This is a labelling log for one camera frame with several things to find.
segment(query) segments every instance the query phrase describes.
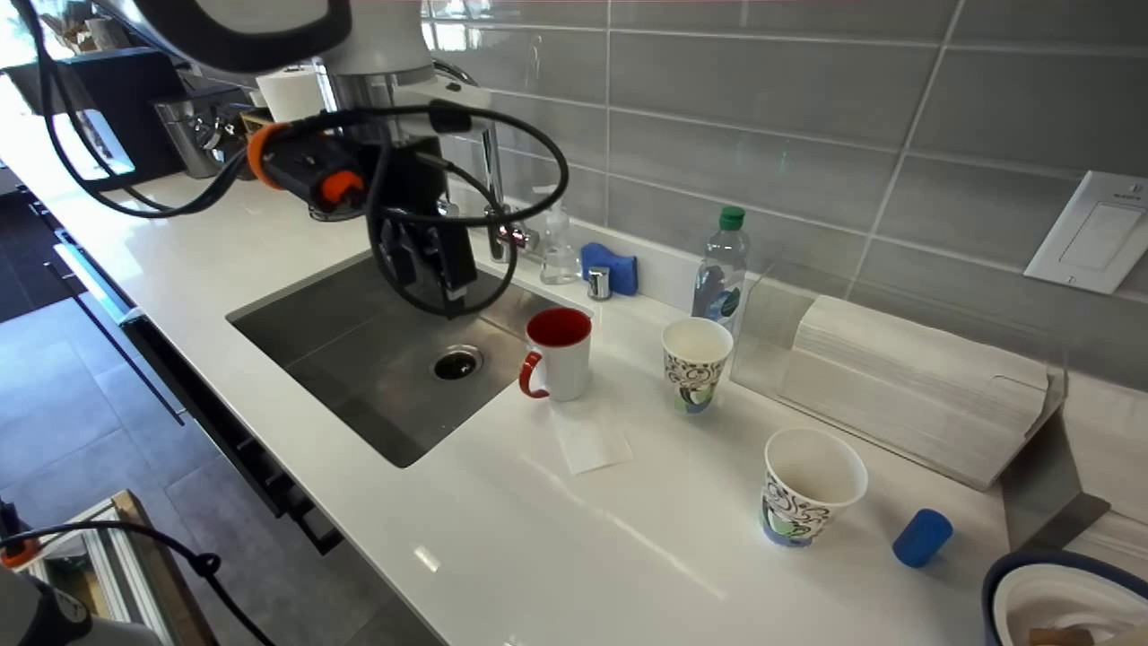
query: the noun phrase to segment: drain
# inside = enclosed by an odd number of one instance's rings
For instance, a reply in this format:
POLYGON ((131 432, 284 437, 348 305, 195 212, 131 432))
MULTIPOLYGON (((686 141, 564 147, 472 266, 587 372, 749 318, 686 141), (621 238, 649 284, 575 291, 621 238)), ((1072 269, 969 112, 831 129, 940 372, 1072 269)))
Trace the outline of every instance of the drain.
POLYGON ((467 382, 480 367, 478 343, 448 343, 434 361, 438 382, 467 382))

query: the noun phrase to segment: gray tile wall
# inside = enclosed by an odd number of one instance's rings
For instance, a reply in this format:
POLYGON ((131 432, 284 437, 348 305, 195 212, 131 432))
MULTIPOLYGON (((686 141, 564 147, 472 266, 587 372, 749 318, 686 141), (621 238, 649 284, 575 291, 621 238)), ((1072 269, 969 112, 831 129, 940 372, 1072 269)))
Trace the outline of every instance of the gray tile wall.
MULTIPOLYGON (((1148 386, 1148 263, 1022 276, 1082 168, 1148 177, 1143 0, 428 0, 438 53, 551 132, 565 209, 1148 386)), ((508 189, 551 178, 503 136, 508 189)))

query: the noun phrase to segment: blue cup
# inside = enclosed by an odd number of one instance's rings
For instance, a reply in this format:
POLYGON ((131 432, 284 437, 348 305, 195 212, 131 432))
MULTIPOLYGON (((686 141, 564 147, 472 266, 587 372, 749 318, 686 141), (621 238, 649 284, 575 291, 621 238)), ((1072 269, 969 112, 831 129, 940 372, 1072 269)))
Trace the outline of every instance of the blue cup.
POLYGON ((926 568, 951 535, 955 525, 940 508, 917 508, 895 535, 893 558, 908 568, 926 568))

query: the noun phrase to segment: cup handle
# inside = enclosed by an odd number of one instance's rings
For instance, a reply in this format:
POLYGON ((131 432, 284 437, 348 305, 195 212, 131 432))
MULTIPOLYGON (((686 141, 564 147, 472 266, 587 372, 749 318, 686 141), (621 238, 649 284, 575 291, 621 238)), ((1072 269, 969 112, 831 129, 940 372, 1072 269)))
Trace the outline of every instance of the cup handle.
POLYGON ((540 361, 537 351, 527 351, 525 360, 525 369, 515 369, 515 386, 527 396, 527 400, 549 400, 549 391, 537 391, 529 386, 529 376, 535 376, 535 367, 540 361))

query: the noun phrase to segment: white mug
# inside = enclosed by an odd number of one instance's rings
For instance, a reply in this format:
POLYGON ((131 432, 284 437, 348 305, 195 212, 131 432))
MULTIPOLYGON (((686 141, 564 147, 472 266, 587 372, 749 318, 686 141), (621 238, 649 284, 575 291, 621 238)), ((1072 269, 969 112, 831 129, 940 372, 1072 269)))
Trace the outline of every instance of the white mug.
POLYGON ((545 310, 527 323, 529 351, 515 384, 527 400, 581 400, 587 372, 587 333, 590 323, 577 310, 545 310))

